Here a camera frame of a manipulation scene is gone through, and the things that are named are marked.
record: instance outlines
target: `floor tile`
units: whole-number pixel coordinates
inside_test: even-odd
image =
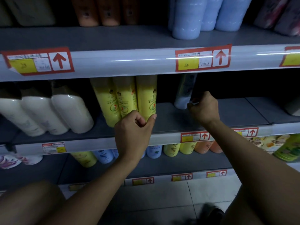
[[[121,187],[108,210],[129,212],[193,205],[186,181]]]
[[[105,215],[99,225],[189,225],[192,224],[190,221],[195,219],[194,207],[190,205]]]
[[[218,203],[213,203],[217,208],[221,209],[223,212],[227,210],[229,205],[231,204],[232,201],[226,201],[226,202],[218,202]],[[195,208],[195,213],[197,218],[199,219],[200,212],[202,210],[203,204],[196,204],[194,205]]]
[[[241,182],[237,175],[187,181],[193,204],[232,201]]]

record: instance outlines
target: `orange bottle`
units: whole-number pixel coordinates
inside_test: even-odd
[[[211,150],[214,153],[222,153],[223,152],[223,150],[221,149],[221,147],[218,145],[218,143],[216,141],[211,145],[209,150]]]
[[[119,0],[97,0],[103,26],[118,26],[121,23]]]
[[[137,25],[140,18],[139,0],[122,0],[124,20],[127,25]]]
[[[205,154],[208,152],[211,145],[214,143],[214,140],[211,141],[199,141],[194,150],[200,154]]]
[[[72,3],[80,26],[99,26],[95,0],[72,0]]]

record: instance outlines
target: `leg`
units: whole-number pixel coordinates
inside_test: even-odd
[[[221,225],[264,225],[257,213],[247,200],[248,195],[245,187],[241,186],[237,196],[228,207]]]
[[[2,225],[32,225],[57,209],[65,197],[58,188],[47,181],[24,186],[0,197]]]

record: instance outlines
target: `red arrow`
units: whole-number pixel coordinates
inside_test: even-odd
[[[224,54],[224,52],[223,52],[222,50],[220,50],[219,53],[217,53],[216,58],[220,58],[220,59],[219,59],[219,65],[222,64],[223,57],[226,57],[226,56],[227,56],[227,55]]]
[[[63,61],[66,61],[66,58],[65,58],[64,56],[60,55],[59,53],[57,53],[57,54],[55,55],[55,57],[53,58],[53,61],[54,61],[54,62],[58,61],[59,67],[60,67],[61,69],[63,68],[63,66],[62,66],[62,60],[63,60]]]
[[[251,130],[250,131],[250,133],[251,133],[251,136],[253,135],[253,133],[255,133],[255,130]]]
[[[206,133],[203,134],[203,135],[202,135],[202,137],[204,137],[203,140],[205,140],[205,138],[206,138],[207,136],[208,136],[208,135],[207,135]]]

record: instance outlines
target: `forearm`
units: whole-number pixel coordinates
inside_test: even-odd
[[[293,207],[300,206],[300,174],[296,170],[253,145],[221,121],[211,122],[205,128],[223,149],[242,184],[266,217],[272,217],[272,221],[277,219],[278,215],[282,216],[283,208],[287,209],[285,215],[289,216]]]
[[[41,224],[97,224],[109,202],[135,165],[132,162],[116,160],[102,176],[74,194]]]

